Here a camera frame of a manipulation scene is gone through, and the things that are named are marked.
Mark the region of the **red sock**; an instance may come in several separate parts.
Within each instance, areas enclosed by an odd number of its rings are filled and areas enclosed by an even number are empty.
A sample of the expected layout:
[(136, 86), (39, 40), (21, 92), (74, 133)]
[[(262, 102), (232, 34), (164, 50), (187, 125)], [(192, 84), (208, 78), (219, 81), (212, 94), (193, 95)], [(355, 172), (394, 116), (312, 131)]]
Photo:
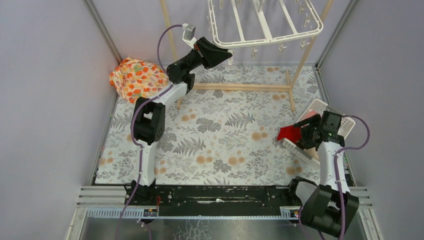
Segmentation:
[(301, 138), (301, 129), (299, 127), (294, 127), (293, 125), (281, 127), (277, 135), (277, 141), (287, 139), (293, 143), (296, 143)]

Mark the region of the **white perforated plastic basket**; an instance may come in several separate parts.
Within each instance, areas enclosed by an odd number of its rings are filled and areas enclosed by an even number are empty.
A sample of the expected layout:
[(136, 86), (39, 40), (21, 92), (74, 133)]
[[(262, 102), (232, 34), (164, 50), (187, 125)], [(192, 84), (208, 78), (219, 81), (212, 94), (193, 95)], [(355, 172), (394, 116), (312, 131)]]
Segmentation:
[[(316, 112), (318, 112), (320, 114), (323, 114), (324, 111), (336, 112), (336, 110), (334, 108), (330, 107), (327, 103), (325, 103), (324, 101), (322, 101), (320, 99), (314, 99), (311, 102), (311, 104), (306, 108), (306, 110), (303, 112), (303, 114), (307, 110), (315, 110)], [(352, 118), (350, 118), (350, 117), (343, 118), (341, 120), (341, 126), (338, 130), (338, 134), (343, 136), (344, 139), (346, 139), (348, 137), (348, 135), (350, 134), (350, 132), (352, 131), (352, 129), (354, 128), (355, 124), (356, 124), (356, 122)], [(298, 160), (302, 160), (304, 163), (311, 164), (315, 167), (320, 166), (320, 162), (318, 162), (316, 159), (314, 159), (313, 157), (311, 157), (310, 155), (305, 153), (303, 149), (296, 146), (296, 144), (291, 142), (290, 140), (283, 138), (282, 139), (282, 145), (291, 154), (294, 154)]]

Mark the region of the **white clip sock hanger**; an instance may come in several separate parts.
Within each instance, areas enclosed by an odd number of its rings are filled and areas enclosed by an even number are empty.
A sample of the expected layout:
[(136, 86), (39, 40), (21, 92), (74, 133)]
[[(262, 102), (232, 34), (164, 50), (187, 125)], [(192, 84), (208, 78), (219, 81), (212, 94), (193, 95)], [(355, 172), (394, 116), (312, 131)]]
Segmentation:
[(212, 42), (233, 55), (226, 63), (294, 65), (324, 31), (332, 0), (208, 0)]

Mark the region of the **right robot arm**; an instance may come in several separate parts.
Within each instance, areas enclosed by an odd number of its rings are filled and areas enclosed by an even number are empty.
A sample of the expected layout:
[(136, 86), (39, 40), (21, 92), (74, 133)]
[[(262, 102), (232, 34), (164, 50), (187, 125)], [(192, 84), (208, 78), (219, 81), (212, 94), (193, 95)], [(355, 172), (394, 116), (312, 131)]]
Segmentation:
[(345, 139), (339, 134), (342, 115), (325, 110), (294, 124), (300, 129), (300, 144), (315, 148), (320, 162), (320, 182), (296, 177), (287, 191), (287, 201), (302, 204), (299, 222), (319, 233), (344, 238), (360, 206), (344, 174)]

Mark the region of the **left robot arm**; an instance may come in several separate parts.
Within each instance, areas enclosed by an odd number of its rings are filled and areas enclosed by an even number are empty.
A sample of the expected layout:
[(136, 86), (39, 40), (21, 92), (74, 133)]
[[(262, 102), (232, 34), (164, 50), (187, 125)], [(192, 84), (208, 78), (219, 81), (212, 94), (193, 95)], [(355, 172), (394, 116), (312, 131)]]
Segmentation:
[(157, 199), (155, 156), (166, 129), (166, 107), (193, 89), (195, 74), (191, 71), (199, 66), (214, 68), (232, 56), (229, 49), (201, 37), (191, 44), (187, 55), (168, 65), (166, 73), (170, 83), (165, 89), (153, 97), (136, 100), (130, 133), (133, 143), (139, 147), (138, 175), (126, 189), (126, 205), (148, 206)]

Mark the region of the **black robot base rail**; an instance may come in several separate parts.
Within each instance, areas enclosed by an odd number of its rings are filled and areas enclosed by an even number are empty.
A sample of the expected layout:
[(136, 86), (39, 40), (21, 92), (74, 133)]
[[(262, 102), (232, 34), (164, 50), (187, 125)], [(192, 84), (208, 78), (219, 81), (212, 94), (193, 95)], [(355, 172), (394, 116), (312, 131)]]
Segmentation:
[(276, 213), (298, 208), (300, 199), (283, 185), (155, 185), (156, 199), (147, 204), (166, 213)]

